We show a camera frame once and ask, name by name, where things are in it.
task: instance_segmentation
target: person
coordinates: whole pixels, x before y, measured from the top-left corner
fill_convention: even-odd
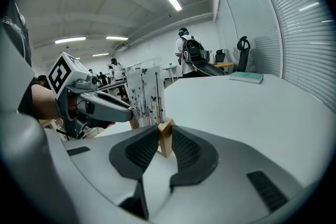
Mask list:
[[[180,28],[180,30],[178,31],[178,35],[180,36],[177,40],[176,40],[176,45],[175,45],[175,55],[179,58],[178,62],[179,65],[182,66],[182,76],[183,78],[197,78],[197,77],[201,77],[200,74],[198,74],[195,70],[192,64],[187,63],[184,61],[183,58],[183,44],[184,44],[184,40],[182,39],[185,38],[187,40],[192,39],[192,36],[189,34],[189,31],[187,30],[187,28],[182,27]],[[201,41],[194,36],[194,39],[201,44]]]
[[[114,76],[115,82],[124,80],[123,73],[126,72],[124,67],[116,60],[116,58],[111,59],[112,63],[112,76]],[[117,95],[120,95],[121,99],[124,97],[124,95],[127,95],[123,86],[119,86],[119,93]]]
[[[99,72],[99,77],[100,77],[103,85],[106,86],[107,85],[107,80],[106,80],[107,77],[102,72]]]
[[[47,80],[47,76],[46,75],[40,75],[37,78],[38,84],[44,88],[47,88],[49,90],[51,90],[49,82]]]
[[[18,52],[25,61],[32,66],[32,53],[29,46],[25,18],[19,12],[14,0],[9,0],[7,10],[4,12],[1,23],[4,31]],[[76,99],[70,98],[68,104],[69,113],[72,114],[77,109]],[[51,120],[61,117],[57,111],[56,101],[52,91],[37,83],[31,83],[29,85],[20,102],[18,111],[41,120]]]

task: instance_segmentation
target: office chair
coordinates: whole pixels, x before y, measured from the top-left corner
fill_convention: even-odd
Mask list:
[[[240,51],[240,55],[239,55],[239,63],[238,66],[234,65],[234,70],[233,72],[245,72],[246,70],[246,66],[247,66],[247,60],[248,60],[248,54],[251,48],[250,42],[248,42],[247,37],[244,36],[242,37],[239,42],[237,43],[237,48]]]
[[[225,59],[225,53],[223,50],[216,51],[215,61],[216,62],[224,62]]]

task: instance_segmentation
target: book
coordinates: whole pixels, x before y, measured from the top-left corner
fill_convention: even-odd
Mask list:
[[[248,72],[234,72],[229,76],[229,79],[232,80],[240,80],[257,84],[260,84],[263,78],[264,78],[263,74],[248,73]]]

